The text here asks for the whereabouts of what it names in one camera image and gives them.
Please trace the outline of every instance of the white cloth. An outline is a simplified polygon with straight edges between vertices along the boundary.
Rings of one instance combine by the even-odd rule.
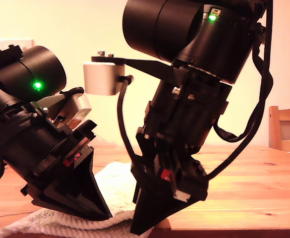
[[[130,172],[131,163],[114,162],[95,175],[98,187],[113,215],[106,221],[88,221],[61,212],[40,209],[0,229],[0,238],[22,232],[67,238],[146,238],[129,232],[135,204],[132,202],[136,180]]]

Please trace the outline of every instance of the green led light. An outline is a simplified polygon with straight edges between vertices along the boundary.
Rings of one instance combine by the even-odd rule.
[[[36,81],[33,83],[32,87],[34,88],[34,90],[40,91],[43,88],[43,84],[42,82]]]
[[[218,17],[216,15],[209,15],[209,19],[211,21],[215,21],[216,19],[218,19]]]

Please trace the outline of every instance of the power outlet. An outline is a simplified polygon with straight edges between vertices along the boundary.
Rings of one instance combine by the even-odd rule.
[[[8,49],[9,45],[20,46],[22,51],[35,46],[32,39],[0,39],[0,50]]]

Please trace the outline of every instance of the bolt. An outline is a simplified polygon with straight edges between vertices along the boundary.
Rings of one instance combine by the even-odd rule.
[[[195,99],[195,97],[194,97],[193,94],[190,94],[189,97],[188,97],[188,99],[189,99],[190,101],[193,101],[193,100]]]
[[[180,90],[181,90],[181,89],[179,89],[179,88],[177,88],[177,87],[174,87],[174,89],[173,89],[173,94],[179,95],[179,94],[180,94]]]

